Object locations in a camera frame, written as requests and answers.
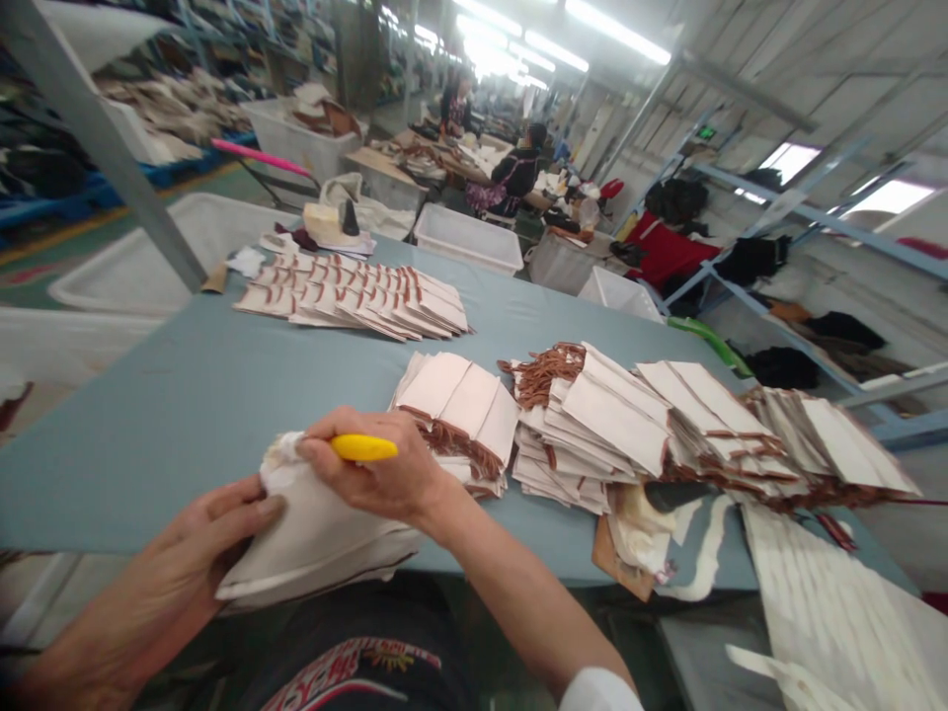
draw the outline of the white plastic basket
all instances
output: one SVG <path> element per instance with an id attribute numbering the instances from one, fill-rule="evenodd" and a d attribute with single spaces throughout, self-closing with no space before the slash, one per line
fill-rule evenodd
<path id="1" fill-rule="evenodd" d="M 639 318 L 665 324 L 658 307 L 649 295 L 649 290 L 640 283 L 624 276 L 593 267 L 590 279 L 580 291 L 580 298 L 606 308 L 623 311 Z"/>
<path id="2" fill-rule="evenodd" d="M 0 308 L 0 367 L 23 379 L 78 387 L 161 325 L 161 319 Z"/>
<path id="3" fill-rule="evenodd" d="M 419 249 L 512 277 L 523 269 L 516 234 L 428 203 L 415 223 Z"/>
<path id="4" fill-rule="evenodd" d="M 299 217 L 270 207 L 191 193 L 168 212 L 206 272 L 246 245 L 255 244 L 274 222 Z M 183 309 L 191 293 L 141 227 L 99 252 L 49 286 L 49 295 L 83 311 L 167 317 Z"/>
<path id="5" fill-rule="evenodd" d="M 528 256 L 530 280 L 576 296 L 593 273 L 593 267 L 624 275 L 629 268 L 611 256 L 611 242 L 609 235 L 595 232 L 592 242 L 580 248 L 547 229 Z"/>
<path id="6" fill-rule="evenodd" d="M 240 108 L 250 120 L 257 134 L 257 142 L 264 153 L 302 166 L 312 173 L 320 186 L 325 185 L 330 178 L 342 174 L 345 168 L 343 158 L 362 146 L 362 138 L 354 133 L 335 138 L 288 122 L 281 99 L 249 102 L 241 104 Z M 363 136 L 367 130 L 368 126 L 362 127 Z M 311 182 L 301 176 L 272 166 L 267 166 L 267 170 L 275 178 L 298 183 L 307 188 L 313 187 Z M 305 197 L 290 191 L 276 189 L 275 192 L 288 204 L 300 205 L 305 202 Z"/>

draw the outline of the window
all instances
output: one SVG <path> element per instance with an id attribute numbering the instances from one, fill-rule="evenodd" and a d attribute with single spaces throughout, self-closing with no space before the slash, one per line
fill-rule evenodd
<path id="1" fill-rule="evenodd" d="M 849 212 L 878 209 L 885 210 L 886 212 L 893 212 L 894 214 L 900 214 L 901 212 L 905 212 L 917 202 L 921 202 L 934 192 L 935 190 L 932 188 L 917 186 L 913 183 L 906 183 L 905 181 L 890 181 L 871 196 L 867 197 L 861 203 L 853 207 Z"/>
<path id="2" fill-rule="evenodd" d="M 809 148 L 807 146 L 797 145 L 796 143 L 784 143 L 771 153 L 770 157 L 760 164 L 760 167 L 775 168 L 780 171 L 783 184 L 786 185 L 788 180 L 802 171 L 804 167 L 818 155 L 820 155 L 819 148 Z M 744 196 L 757 204 L 766 202 L 763 197 L 748 193 L 740 188 L 735 190 L 735 195 Z"/>

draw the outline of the blue work table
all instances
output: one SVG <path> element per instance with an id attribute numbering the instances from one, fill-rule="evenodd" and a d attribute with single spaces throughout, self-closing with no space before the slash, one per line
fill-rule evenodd
<path id="1" fill-rule="evenodd" d="M 451 351 L 497 372 L 498 359 L 523 360 L 558 341 L 588 341 L 630 366 L 639 360 L 701 362 L 740 390 L 728 368 L 691 334 L 384 238 L 371 261 L 411 265 L 454 284 L 477 333 L 399 344 L 368 331 L 297 327 L 234 311 L 244 280 L 231 274 L 223 295 L 195 296 L 0 450 L 0 548 L 137 552 L 196 496 L 256 471 L 276 434 L 303 430 L 341 405 L 387 409 L 415 350 Z M 564 582 L 611 582 L 591 560 L 591 514 L 524 496 L 513 480 L 502 500 L 484 506 Z M 671 546 L 678 566 L 673 584 L 694 576 L 709 508 L 697 512 L 684 545 Z M 846 514 L 863 561 L 915 592 Z M 716 589 L 757 590 L 735 508 L 725 519 L 719 560 Z M 430 541 L 407 567 L 460 572 Z"/>

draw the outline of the right hand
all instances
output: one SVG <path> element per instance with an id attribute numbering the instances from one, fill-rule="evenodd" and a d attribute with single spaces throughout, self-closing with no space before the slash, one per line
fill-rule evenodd
<path id="1" fill-rule="evenodd" d="M 329 445 L 336 435 L 371 435 L 389 439 L 398 456 L 356 465 L 341 459 Z M 354 509 L 394 518 L 428 532 L 433 514 L 461 483 L 441 469 L 408 413 L 360 413 L 334 410 L 309 428 L 296 446 L 317 476 Z"/>

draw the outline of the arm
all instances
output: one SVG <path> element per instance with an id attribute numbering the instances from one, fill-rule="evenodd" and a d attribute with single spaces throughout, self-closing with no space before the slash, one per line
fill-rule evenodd
<path id="1" fill-rule="evenodd" d="M 514 169 L 516 165 L 516 158 L 512 155 L 508 155 L 504 160 L 497 164 L 497 167 L 494 168 L 494 172 L 491 173 L 491 182 L 496 185 L 501 180 L 507 177 L 511 170 Z"/>
<path id="2" fill-rule="evenodd" d="M 445 87 L 444 93 L 441 94 L 441 125 L 447 126 L 448 119 L 451 114 L 451 90 L 450 88 Z"/>
<path id="3" fill-rule="evenodd" d="M 325 440 L 357 433 L 391 439 L 395 459 L 357 467 Z M 530 670 L 560 700 L 588 667 L 607 669 L 633 687 L 618 652 L 550 570 L 437 466 L 405 413 L 332 413 L 299 447 L 313 469 L 350 506 L 403 520 L 447 549 Z"/>
<path id="4" fill-rule="evenodd" d="M 223 607 L 214 598 L 242 540 L 273 523 L 282 497 L 260 476 L 197 499 L 43 651 L 12 688 L 25 709 L 129 709 Z"/>
<path id="5" fill-rule="evenodd" d="M 470 99 L 468 99 L 468 101 L 464 102 L 464 130 L 468 133 L 474 132 L 474 121 L 471 117 L 472 111 L 474 110 L 471 108 Z"/>
<path id="6" fill-rule="evenodd" d="M 417 527 L 454 556 L 527 668 L 558 701 L 586 667 L 607 669 L 635 688 L 619 653 L 576 599 L 462 488 L 452 487 Z"/>

